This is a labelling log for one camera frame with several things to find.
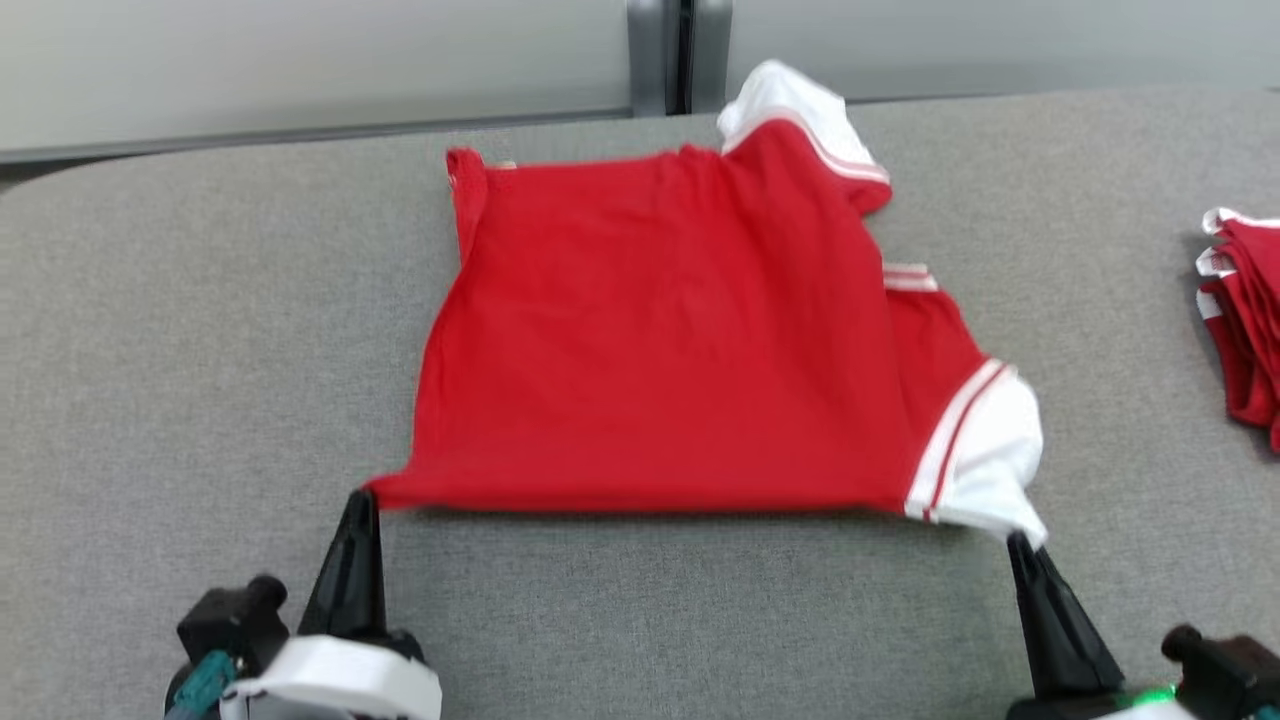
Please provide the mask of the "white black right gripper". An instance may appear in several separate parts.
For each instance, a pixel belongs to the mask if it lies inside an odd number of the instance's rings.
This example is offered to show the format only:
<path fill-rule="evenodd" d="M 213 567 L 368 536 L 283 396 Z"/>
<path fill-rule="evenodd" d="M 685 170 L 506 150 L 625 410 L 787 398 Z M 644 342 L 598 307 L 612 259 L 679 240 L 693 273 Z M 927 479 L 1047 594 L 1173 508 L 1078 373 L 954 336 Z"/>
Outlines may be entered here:
<path fill-rule="evenodd" d="M 1120 666 L 1048 551 L 1025 536 L 1006 547 L 1036 694 L 1005 720 L 1203 720 L 1206 693 L 1193 685 L 1120 691 Z"/>

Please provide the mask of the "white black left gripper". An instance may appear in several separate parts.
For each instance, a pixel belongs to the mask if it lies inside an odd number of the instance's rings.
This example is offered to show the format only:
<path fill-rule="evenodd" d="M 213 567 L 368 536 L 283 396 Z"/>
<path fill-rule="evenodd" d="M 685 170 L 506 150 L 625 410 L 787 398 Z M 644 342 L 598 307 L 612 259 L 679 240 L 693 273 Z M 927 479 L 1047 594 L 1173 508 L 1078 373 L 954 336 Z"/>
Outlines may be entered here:
<path fill-rule="evenodd" d="M 253 670 L 221 693 L 220 720 L 442 720 L 443 691 L 419 639 L 387 629 L 378 500 L 349 495 L 300 634 L 256 641 Z"/>

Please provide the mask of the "red shorts white stripe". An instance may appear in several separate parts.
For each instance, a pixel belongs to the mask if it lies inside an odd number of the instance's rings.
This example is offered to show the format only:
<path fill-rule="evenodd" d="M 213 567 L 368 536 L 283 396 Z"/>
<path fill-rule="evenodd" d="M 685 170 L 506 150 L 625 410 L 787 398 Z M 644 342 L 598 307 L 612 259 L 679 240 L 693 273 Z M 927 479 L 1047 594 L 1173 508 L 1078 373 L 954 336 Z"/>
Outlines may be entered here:
<path fill-rule="evenodd" d="M 1199 315 L 1219 354 L 1228 415 L 1268 432 L 1280 455 L 1280 218 L 1215 208 L 1196 259 Z"/>

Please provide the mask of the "red white t-shirt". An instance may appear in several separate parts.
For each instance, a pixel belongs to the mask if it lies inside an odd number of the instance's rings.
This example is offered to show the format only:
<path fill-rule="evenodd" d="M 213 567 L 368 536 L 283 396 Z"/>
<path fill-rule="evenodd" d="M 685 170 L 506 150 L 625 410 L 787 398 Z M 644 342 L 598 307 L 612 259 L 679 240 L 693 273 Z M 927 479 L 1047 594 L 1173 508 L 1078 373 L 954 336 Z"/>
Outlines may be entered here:
<path fill-rule="evenodd" d="M 890 173 L 844 97 L 777 60 L 718 149 L 500 165 L 445 156 L 460 272 L 384 509 L 870 509 L 1023 537 L 1033 388 L 867 218 Z"/>

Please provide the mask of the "grey door post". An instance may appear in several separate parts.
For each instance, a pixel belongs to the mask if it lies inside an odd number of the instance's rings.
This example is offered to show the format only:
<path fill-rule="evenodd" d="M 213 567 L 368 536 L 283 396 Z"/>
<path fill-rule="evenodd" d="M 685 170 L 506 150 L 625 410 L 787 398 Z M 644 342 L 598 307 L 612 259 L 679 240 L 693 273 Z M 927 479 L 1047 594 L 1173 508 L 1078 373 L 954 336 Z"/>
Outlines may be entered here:
<path fill-rule="evenodd" d="M 632 115 L 680 109 L 680 0 L 625 0 Z"/>
<path fill-rule="evenodd" d="M 687 94 L 694 114 L 724 105 L 733 0 L 691 0 Z"/>

